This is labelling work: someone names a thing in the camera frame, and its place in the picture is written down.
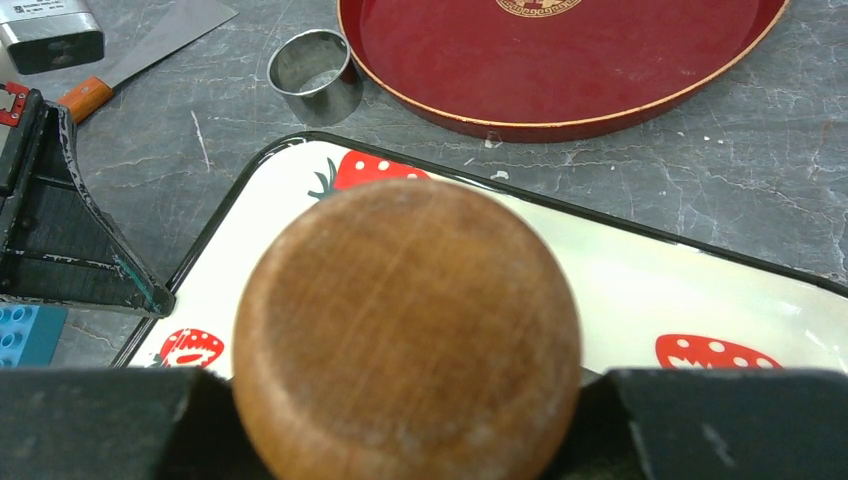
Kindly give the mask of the wooden rolling pin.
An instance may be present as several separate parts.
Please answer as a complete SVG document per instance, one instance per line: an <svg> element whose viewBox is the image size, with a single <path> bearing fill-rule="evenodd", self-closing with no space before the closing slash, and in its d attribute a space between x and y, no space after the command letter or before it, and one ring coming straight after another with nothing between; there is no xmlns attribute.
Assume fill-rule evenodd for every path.
<svg viewBox="0 0 848 480"><path fill-rule="evenodd" d="M309 208L237 310L236 406L279 479L533 479L574 415L570 286L514 213L436 180Z"/></svg>

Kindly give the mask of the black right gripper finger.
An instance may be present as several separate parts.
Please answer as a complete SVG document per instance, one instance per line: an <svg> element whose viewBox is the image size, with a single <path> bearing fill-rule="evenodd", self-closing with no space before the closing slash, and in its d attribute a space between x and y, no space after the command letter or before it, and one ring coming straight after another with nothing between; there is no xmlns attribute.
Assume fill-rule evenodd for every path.
<svg viewBox="0 0 848 480"><path fill-rule="evenodd" d="M1 299L162 318L175 296L83 182L69 111L16 89L2 122Z"/></svg>

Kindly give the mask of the white strawberry print tray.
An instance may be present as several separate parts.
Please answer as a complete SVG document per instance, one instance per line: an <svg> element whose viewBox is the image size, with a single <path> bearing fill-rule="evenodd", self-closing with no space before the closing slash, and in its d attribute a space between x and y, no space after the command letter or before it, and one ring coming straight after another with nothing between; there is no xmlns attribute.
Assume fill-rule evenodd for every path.
<svg viewBox="0 0 848 480"><path fill-rule="evenodd" d="M117 367L198 366L230 377L235 310L255 262L330 194L430 178L502 203L548 245L578 305L583 364L847 369L847 290L491 179L323 132L279 139L246 166L169 287L172 314L141 321Z"/></svg>

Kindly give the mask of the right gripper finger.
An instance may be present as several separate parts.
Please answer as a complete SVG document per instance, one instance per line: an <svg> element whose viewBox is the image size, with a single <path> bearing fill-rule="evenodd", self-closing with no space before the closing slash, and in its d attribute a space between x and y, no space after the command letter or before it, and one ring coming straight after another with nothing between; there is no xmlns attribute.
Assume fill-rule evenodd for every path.
<svg viewBox="0 0 848 480"><path fill-rule="evenodd" d="M227 381L199 368L4 369L4 479L268 479Z"/></svg>
<svg viewBox="0 0 848 480"><path fill-rule="evenodd" d="M580 391L546 479L844 479L847 378L615 369Z"/></svg>

